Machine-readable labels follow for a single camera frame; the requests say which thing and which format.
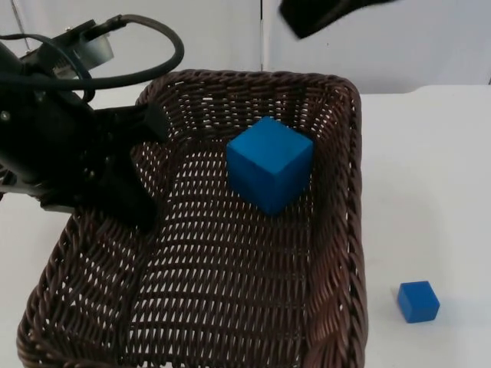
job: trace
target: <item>small blue cube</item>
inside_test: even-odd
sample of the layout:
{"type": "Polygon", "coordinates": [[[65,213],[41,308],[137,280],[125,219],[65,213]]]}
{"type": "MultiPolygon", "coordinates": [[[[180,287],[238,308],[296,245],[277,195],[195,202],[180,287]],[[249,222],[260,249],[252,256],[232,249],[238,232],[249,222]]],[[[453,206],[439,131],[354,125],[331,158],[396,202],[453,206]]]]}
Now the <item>small blue cube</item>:
{"type": "Polygon", "coordinates": [[[409,324],[434,320],[440,309],[440,302],[428,281],[401,284],[397,302],[409,324]]]}
{"type": "Polygon", "coordinates": [[[229,185],[267,215],[277,215],[308,186],[312,141],[264,117],[226,147],[229,185]]]}

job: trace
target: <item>white wall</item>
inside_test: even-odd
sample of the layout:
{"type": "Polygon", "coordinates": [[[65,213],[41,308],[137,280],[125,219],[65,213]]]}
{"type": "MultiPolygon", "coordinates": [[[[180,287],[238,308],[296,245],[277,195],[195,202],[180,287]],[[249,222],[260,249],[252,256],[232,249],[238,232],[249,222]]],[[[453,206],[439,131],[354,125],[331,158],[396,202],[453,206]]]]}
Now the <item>white wall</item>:
{"type": "MultiPolygon", "coordinates": [[[[15,21],[14,12],[10,0],[0,0],[0,35],[9,35],[19,33],[17,22],[15,21]]],[[[17,56],[21,57],[27,51],[23,41],[2,41],[17,56]]]]}
{"type": "Polygon", "coordinates": [[[365,8],[298,41],[266,0],[266,70],[338,74],[365,93],[428,84],[487,84],[491,2],[400,0],[365,8]]]}
{"type": "MultiPolygon", "coordinates": [[[[26,31],[55,36],[67,27],[118,14],[138,14],[169,25],[183,39],[179,69],[258,70],[261,60],[259,0],[15,0],[26,31]]],[[[126,74],[152,67],[171,55],[155,31],[130,25],[110,35],[115,58],[93,76],[126,74]]]]}

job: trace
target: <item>white table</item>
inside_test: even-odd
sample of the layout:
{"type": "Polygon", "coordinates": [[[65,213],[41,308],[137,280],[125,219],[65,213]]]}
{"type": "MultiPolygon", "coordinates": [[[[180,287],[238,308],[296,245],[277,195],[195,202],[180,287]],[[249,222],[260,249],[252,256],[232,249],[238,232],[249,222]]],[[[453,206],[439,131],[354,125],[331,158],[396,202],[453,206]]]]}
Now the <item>white table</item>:
{"type": "MultiPolygon", "coordinates": [[[[132,104],[140,91],[100,92],[94,106],[132,104]]],[[[367,368],[488,364],[489,103],[491,87],[363,96],[367,368]],[[441,308],[434,322],[409,325],[394,294],[419,280],[431,282],[441,308]]],[[[21,366],[16,328],[67,218],[27,196],[0,202],[2,366],[21,366]]]]}

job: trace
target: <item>black cable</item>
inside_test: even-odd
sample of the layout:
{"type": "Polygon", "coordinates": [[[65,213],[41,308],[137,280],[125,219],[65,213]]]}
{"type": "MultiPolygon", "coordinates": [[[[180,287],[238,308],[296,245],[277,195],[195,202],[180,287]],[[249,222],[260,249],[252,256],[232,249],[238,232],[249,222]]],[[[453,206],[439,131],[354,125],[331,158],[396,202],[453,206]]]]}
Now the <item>black cable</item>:
{"type": "MultiPolygon", "coordinates": [[[[57,44],[55,40],[52,40],[49,37],[45,37],[39,34],[27,34],[27,33],[0,35],[0,40],[6,40],[6,41],[15,41],[15,40],[21,40],[26,38],[32,38],[33,40],[40,41],[43,44],[47,44],[51,48],[55,49],[56,52],[58,52],[70,64],[71,68],[74,70],[74,72],[77,74],[80,80],[92,79],[91,73],[89,73],[87,68],[82,64],[80,59],[74,54],[73,51],[70,52],[66,50],[64,47],[57,44]]],[[[94,96],[95,96],[94,89],[84,90],[84,96],[82,100],[84,102],[90,102],[92,101],[94,96]]]]}
{"type": "Polygon", "coordinates": [[[174,46],[174,55],[168,61],[156,67],[119,77],[94,78],[90,80],[62,80],[37,76],[26,77],[4,72],[0,73],[0,84],[7,87],[23,87],[36,90],[105,90],[151,81],[163,74],[169,73],[179,65],[184,57],[184,45],[177,33],[166,25],[139,15],[118,15],[109,19],[105,24],[108,25],[109,30],[115,30],[129,23],[147,26],[167,36],[174,46]]]}

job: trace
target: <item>brown wicker basket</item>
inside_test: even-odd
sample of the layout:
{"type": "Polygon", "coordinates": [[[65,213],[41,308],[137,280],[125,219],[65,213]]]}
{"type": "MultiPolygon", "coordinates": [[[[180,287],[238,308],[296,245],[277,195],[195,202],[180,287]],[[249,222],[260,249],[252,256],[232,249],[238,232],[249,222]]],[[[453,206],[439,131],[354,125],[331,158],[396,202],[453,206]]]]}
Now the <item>brown wicker basket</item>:
{"type": "Polygon", "coordinates": [[[150,234],[79,209],[18,329],[32,368],[364,365],[358,92],[319,74],[182,71],[154,81],[170,141],[134,150],[150,234]],[[263,116],[315,141],[309,190],[269,218],[227,187],[226,143],[263,116]]]}

